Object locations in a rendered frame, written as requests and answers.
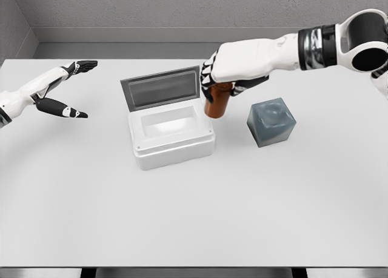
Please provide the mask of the white box with grey lid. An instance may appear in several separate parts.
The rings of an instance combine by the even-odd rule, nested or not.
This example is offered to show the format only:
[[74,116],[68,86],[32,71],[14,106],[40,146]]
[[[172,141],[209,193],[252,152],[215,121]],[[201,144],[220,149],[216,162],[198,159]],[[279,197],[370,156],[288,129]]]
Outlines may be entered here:
[[142,170],[210,156],[215,132],[200,98],[199,67],[123,79],[133,153]]

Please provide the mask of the grey translucent cube holder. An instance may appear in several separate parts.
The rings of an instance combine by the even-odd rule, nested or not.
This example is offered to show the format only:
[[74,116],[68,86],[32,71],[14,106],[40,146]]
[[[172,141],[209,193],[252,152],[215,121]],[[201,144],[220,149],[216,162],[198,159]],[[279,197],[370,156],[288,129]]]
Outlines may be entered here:
[[259,148],[288,140],[296,120],[282,98],[252,104],[247,126]]

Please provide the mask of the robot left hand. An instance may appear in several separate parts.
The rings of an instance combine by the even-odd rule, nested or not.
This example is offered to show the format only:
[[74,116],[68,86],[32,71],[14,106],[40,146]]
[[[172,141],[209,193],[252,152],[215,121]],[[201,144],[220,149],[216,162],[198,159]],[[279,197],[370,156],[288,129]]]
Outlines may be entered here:
[[54,116],[88,118],[86,113],[75,110],[57,100],[50,99],[46,95],[61,82],[79,73],[86,73],[94,69],[97,65],[98,61],[95,60],[75,61],[69,65],[55,67],[37,76],[18,90],[18,94],[22,97],[21,111],[28,105],[35,105],[39,111]]

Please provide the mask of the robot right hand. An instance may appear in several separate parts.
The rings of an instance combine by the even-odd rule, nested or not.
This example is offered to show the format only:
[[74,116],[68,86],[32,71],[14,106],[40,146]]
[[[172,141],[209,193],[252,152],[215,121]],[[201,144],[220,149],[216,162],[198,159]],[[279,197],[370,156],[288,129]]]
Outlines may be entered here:
[[230,95],[237,96],[267,81],[273,68],[273,43],[271,39],[251,39],[221,44],[201,68],[201,90],[206,99],[213,103],[210,87],[215,84],[233,83]]

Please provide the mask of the brown cylindrical bottle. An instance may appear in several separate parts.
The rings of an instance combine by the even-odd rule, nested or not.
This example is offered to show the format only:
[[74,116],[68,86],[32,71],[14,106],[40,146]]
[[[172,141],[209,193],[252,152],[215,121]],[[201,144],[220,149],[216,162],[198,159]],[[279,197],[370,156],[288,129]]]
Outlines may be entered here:
[[231,82],[217,83],[209,88],[213,102],[205,102],[204,112],[208,117],[217,119],[224,115],[232,89]]

